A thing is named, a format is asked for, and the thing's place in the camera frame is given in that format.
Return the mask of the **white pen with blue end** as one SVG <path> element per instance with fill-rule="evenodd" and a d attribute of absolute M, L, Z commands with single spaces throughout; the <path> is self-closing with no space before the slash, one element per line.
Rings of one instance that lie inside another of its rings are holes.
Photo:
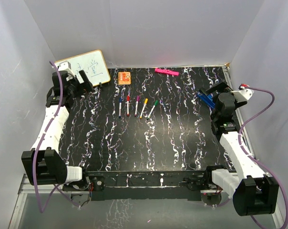
<path fill-rule="evenodd" d="M 119 102 L 119 118 L 121 118 L 122 102 Z"/>

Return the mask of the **white pen with magenta end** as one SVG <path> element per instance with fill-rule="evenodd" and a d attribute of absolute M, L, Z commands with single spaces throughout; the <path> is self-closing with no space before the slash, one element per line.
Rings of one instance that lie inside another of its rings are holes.
<path fill-rule="evenodd" d="M 139 103 L 139 101 L 136 101 L 136 103 L 135 103 L 135 112 L 134 112 L 135 117 L 137 117 L 138 103 Z"/>

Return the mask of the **white pen with green end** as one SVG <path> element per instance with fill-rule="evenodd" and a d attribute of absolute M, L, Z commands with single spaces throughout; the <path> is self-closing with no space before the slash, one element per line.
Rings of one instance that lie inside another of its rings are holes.
<path fill-rule="evenodd" d="M 151 118 L 151 115 L 152 115 L 154 109 L 155 109 L 155 105 L 153 105 L 152 109 L 150 110 L 150 113 L 149 113 L 149 115 L 146 118 L 147 120 L 149 120 Z"/>

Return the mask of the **white pen with yellow end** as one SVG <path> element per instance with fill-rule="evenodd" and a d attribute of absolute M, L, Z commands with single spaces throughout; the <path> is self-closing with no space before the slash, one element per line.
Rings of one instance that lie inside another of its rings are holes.
<path fill-rule="evenodd" d="M 141 113 L 140 113 L 140 119 L 142 119 L 142 117 L 143 117 L 145 108 L 146 108 L 146 104 L 144 103 L 144 105 L 143 105 L 143 107 L 142 107 L 142 110 L 141 110 Z"/>

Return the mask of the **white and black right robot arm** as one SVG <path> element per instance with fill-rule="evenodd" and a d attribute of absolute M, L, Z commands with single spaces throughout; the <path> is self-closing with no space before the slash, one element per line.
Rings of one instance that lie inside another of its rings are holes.
<path fill-rule="evenodd" d="M 225 82 L 201 89 L 199 96 L 208 100 L 212 108 L 211 129 L 221 146 L 228 153 L 237 176 L 223 166 L 208 166 L 204 184 L 209 189 L 217 187 L 233 200 L 240 216 L 273 214 L 276 209 L 279 184 L 257 165 L 241 136 L 241 129 L 233 120 L 236 109 L 247 104 L 253 91 L 245 84 L 234 91 Z"/>

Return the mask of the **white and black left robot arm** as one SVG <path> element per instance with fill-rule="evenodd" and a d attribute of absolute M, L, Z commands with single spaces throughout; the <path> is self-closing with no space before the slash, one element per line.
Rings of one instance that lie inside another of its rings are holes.
<path fill-rule="evenodd" d="M 90 179 L 84 175 L 83 168 L 66 165 L 59 155 L 61 134 L 74 98 L 93 91 L 84 70 L 80 76 L 82 83 L 68 69 L 52 74 L 53 87 L 47 93 L 41 131 L 31 149 L 21 155 L 31 185 L 73 183 L 79 190 L 89 187 Z"/>

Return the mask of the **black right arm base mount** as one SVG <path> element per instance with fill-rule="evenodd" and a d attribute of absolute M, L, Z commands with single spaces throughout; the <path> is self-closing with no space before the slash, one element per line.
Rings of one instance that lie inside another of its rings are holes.
<path fill-rule="evenodd" d="M 217 169 L 227 170 L 223 165 L 207 166 L 201 175 L 192 174 L 184 177 L 179 186 L 186 187 L 191 191 L 212 190 L 214 191 L 213 194 L 221 194 L 224 190 L 212 181 L 212 172 Z"/>

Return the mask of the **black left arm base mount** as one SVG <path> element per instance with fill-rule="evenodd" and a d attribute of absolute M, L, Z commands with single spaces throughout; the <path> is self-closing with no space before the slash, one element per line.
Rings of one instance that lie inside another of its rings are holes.
<path fill-rule="evenodd" d="M 93 201 L 95 191 L 103 191 L 105 178 L 102 176 L 86 176 L 80 181 L 68 182 L 63 185 L 64 191 L 87 191 L 89 198 Z"/>

